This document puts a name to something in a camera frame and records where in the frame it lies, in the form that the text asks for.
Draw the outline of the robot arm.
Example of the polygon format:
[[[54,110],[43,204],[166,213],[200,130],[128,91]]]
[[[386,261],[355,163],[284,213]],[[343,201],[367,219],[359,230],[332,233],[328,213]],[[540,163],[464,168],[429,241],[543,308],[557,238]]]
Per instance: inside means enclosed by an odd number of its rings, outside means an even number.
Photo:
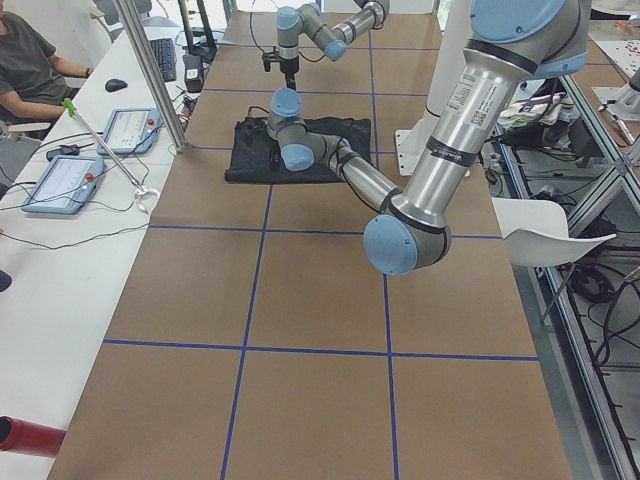
[[[587,1],[472,2],[464,14],[471,31],[464,69],[405,187],[376,170],[346,139],[309,131],[301,97],[292,89],[273,94],[268,134],[287,169],[322,164],[375,211],[364,247],[377,270],[404,275],[435,264],[451,244],[446,208],[500,113],[521,82],[583,67],[590,13]]]
[[[389,1],[356,1],[356,4],[360,10],[334,27],[322,21],[316,4],[279,8],[276,13],[277,46],[262,55],[264,69],[269,71],[272,63],[278,63],[286,87],[295,90],[301,35],[308,37],[329,60],[339,60],[349,44],[369,30],[382,28],[389,15]]]

